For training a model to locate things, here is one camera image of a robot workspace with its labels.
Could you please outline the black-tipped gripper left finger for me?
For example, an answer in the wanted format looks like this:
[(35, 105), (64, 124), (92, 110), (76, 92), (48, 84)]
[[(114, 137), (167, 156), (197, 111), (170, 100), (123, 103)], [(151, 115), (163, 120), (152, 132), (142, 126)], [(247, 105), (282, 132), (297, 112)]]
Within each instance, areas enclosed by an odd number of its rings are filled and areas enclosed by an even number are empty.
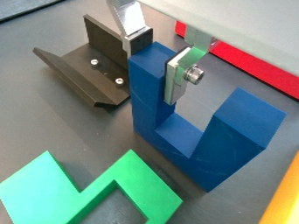
[(136, 0), (107, 0), (107, 5), (120, 30), (123, 49), (131, 57), (154, 43), (154, 29), (146, 25)]

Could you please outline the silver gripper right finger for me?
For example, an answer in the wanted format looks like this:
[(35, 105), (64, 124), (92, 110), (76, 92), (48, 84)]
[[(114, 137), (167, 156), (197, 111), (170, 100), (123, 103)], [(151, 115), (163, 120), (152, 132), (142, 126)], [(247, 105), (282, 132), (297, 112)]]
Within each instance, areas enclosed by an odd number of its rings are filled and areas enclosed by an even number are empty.
[(168, 105), (183, 96), (188, 82), (198, 85), (202, 81), (205, 72), (197, 62), (210, 52), (213, 36), (188, 27), (184, 41), (191, 47), (182, 49), (166, 64), (164, 101)]

